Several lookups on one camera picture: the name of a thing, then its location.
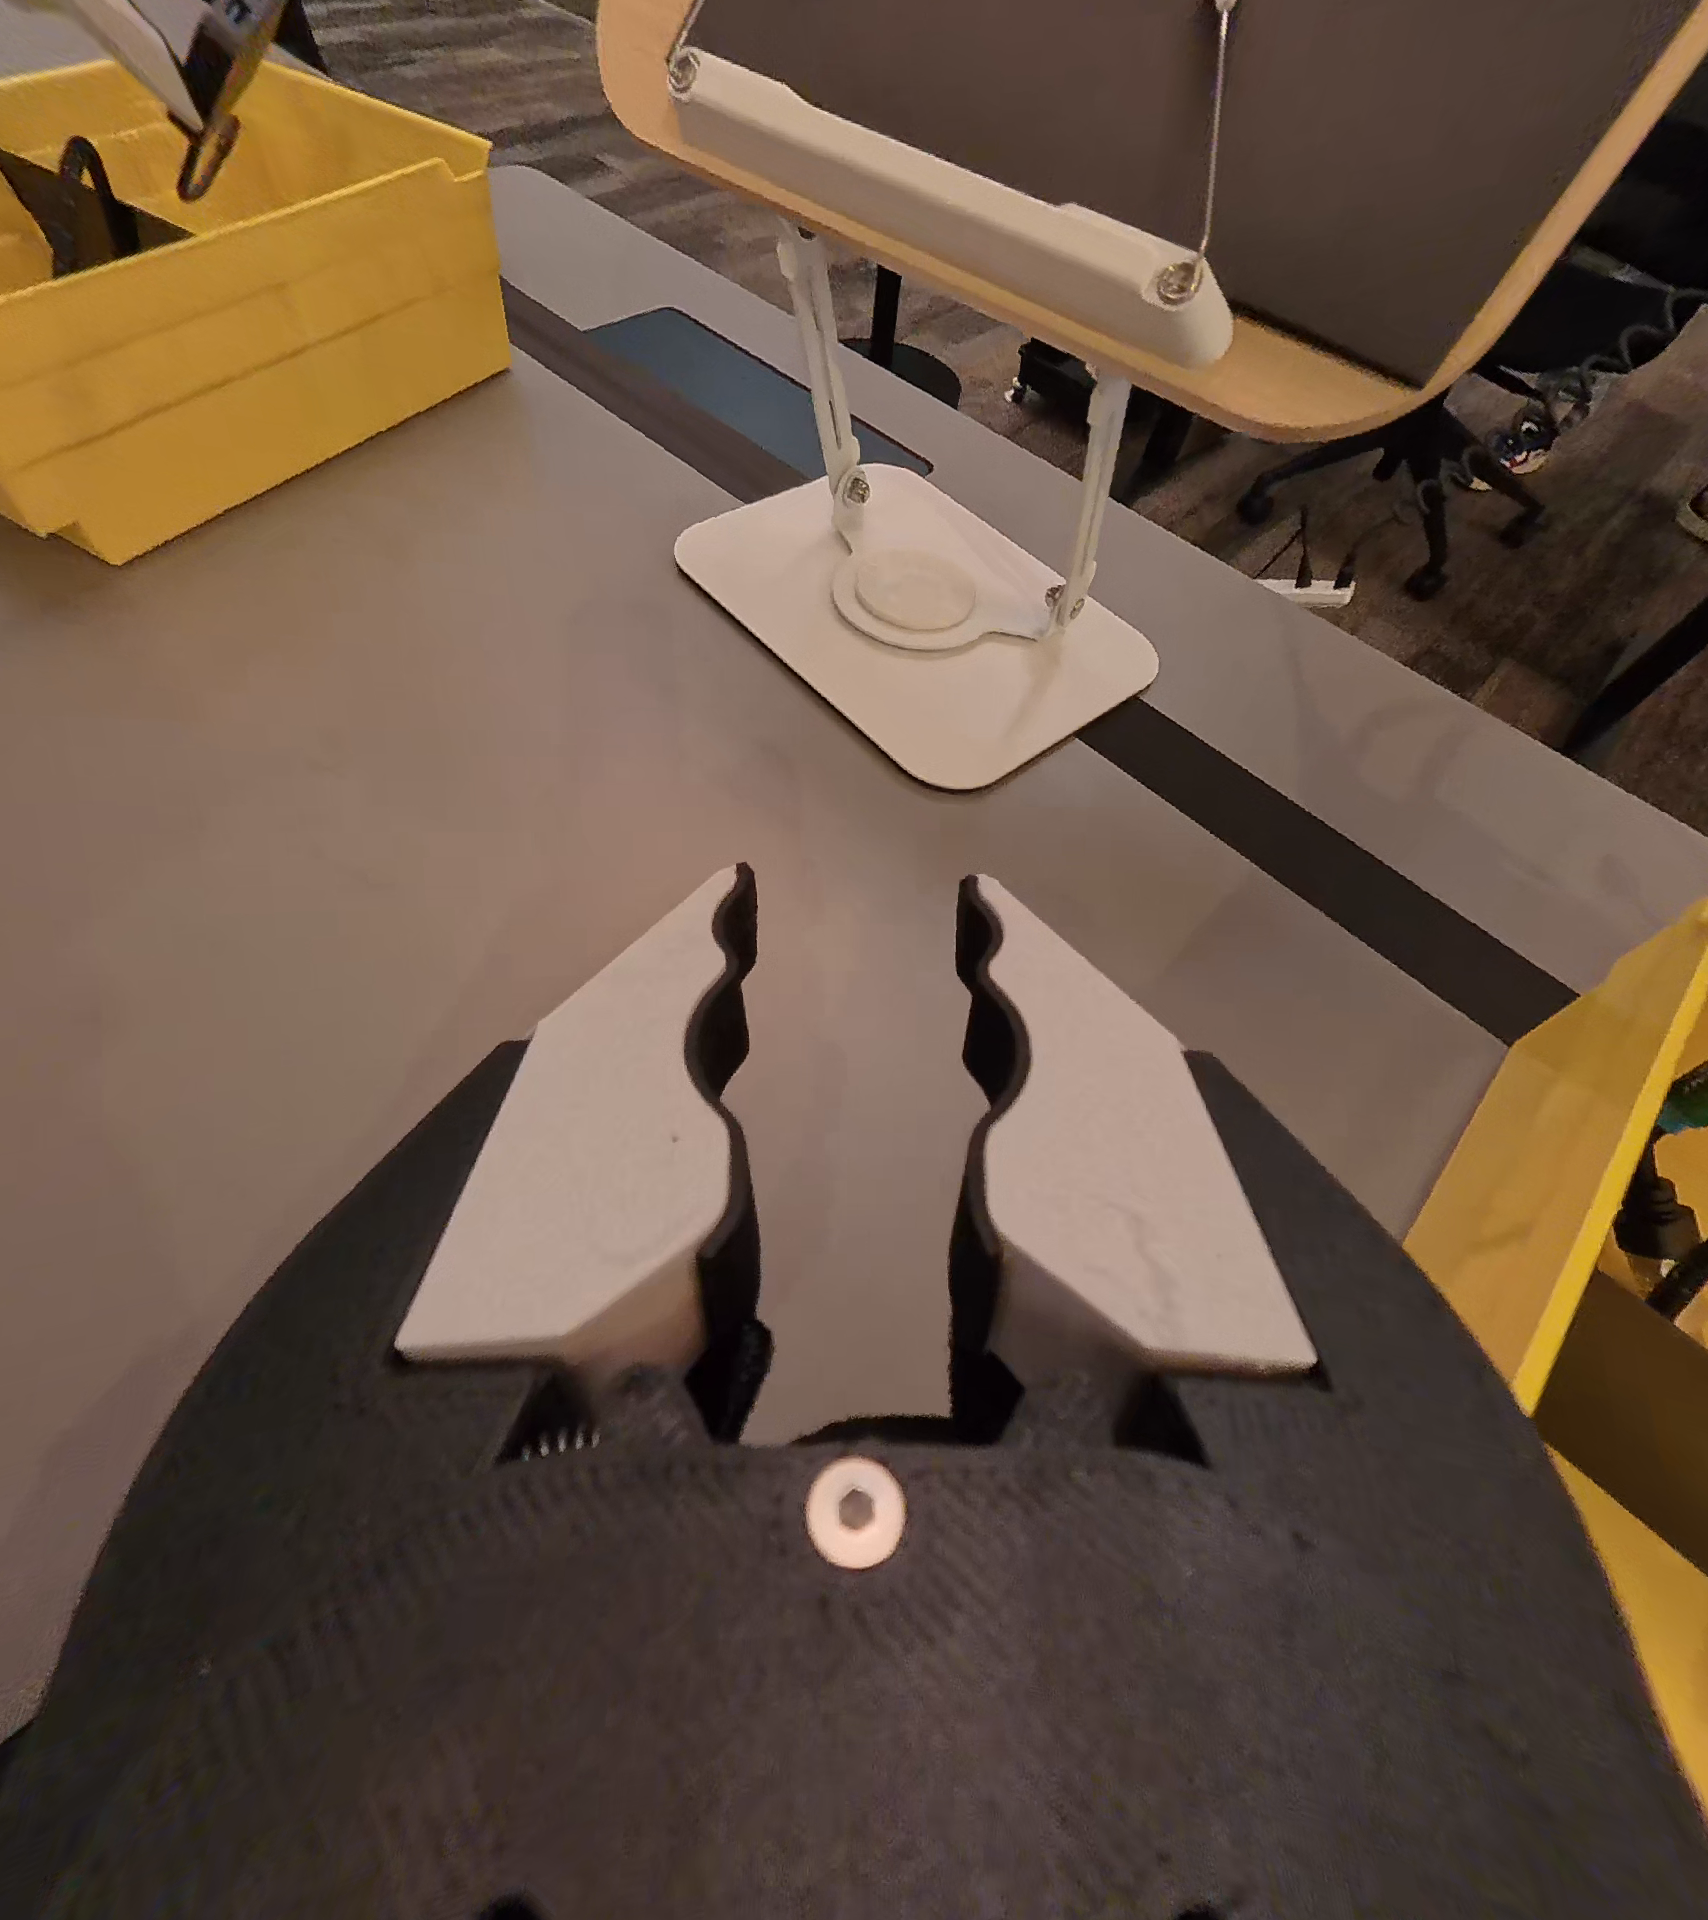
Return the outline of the black office chair base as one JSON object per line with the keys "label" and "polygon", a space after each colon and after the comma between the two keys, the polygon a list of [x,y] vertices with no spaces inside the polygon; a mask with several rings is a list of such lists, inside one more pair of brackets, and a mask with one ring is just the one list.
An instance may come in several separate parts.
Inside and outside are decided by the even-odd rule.
{"label": "black office chair base", "polygon": [[1373,482],[1385,485],[1395,477],[1406,477],[1413,485],[1413,519],[1424,533],[1424,563],[1402,586],[1409,602],[1431,603],[1449,586],[1454,490],[1473,490],[1473,482],[1484,482],[1491,495],[1516,507],[1512,523],[1499,533],[1507,549],[1523,549],[1535,541],[1547,523],[1547,504],[1488,445],[1466,432],[1450,412],[1449,399],[1431,399],[1399,421],[1310,445],[1294,459],[1255,473],[1233,501],[1233,514],[1242,523],[1262,526],[1272,519],[1274,495],[1287,482],[1361,459],[1370,459]]}

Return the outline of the cardboard bin divider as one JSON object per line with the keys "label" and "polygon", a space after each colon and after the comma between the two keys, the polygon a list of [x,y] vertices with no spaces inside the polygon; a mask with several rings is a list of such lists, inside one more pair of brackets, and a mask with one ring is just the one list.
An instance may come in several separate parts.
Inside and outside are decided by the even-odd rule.
{"label": "cardboard bin divider", "polygon": [[120,201],[94,141],[75,135],[57,167],[0,146],[0,174],[50,245],[52,278],[75,278],[189,242],[192,234]]}

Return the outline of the white stand with wooden board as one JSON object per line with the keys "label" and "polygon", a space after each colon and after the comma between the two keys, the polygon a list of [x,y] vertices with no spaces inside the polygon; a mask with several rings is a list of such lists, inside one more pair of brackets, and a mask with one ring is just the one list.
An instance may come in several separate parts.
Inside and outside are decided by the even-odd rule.
{"label": "white stand with wooden board", "polygon": [[[1093,586],[1129,399],[1449,396],[1705,58],[1708,2],[604,2],[626,131],[777,216],[819,440],[674,566],[917,783],[1004,783],[1159,669]],[[1063,566],[863,460],[832,242],[1092,373]]]}

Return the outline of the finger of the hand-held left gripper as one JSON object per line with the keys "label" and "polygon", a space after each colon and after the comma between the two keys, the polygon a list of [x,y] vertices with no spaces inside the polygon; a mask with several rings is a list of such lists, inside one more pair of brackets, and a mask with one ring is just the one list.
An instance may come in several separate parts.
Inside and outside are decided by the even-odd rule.
{"label": "finger of the hand-held left gripper", "polygon": [[23,2],[63,20],[192,135],[237,116],[237,53],[209,2]]}
{"label": "finger of the hand-held left gripper", "polygon": [[286,2],[204,2],[196,16],[189,53],[181,56],[181,82],[189,96],[189,149],[178,174],[178,198],[198,204],[216,183],[234,153],[238,106],[276,45]]}

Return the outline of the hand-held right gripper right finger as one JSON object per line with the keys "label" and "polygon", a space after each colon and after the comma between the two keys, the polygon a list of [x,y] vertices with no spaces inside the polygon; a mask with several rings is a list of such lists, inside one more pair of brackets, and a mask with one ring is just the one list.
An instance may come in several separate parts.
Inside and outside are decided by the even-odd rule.
{"label": "hand-held right gripper right finger", "polygon": [[956,890],[962,1065],[987,1110],[952,1226],[952,1419],[998,1438],[1063,1376],[1303,1379],[1320,1352],[1187,1049],[998,877]]}

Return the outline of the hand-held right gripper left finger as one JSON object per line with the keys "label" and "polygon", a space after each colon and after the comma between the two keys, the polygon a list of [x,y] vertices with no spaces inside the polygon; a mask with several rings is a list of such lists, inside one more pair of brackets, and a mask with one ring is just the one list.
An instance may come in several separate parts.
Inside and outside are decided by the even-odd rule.
{"label": "hand-held right gripper left finger", "polygon": [[756,877],[736,861],[542,1014],[394,1352],[684,1382],[744,1438],[771,1368],[751,1160],[723,1091],[749,1056]]}

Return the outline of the black metal table leg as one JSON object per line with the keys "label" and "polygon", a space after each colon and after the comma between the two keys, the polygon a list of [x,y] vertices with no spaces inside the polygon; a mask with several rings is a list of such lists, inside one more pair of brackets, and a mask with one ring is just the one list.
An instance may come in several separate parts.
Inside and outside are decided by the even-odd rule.
{"label": "black metal table leg", "polygon": [[1569,724],[1561,755],[1595,766],[1612,735],[1651,696],[1708,652],[1708,592],[1662,637],[1635,644]]}

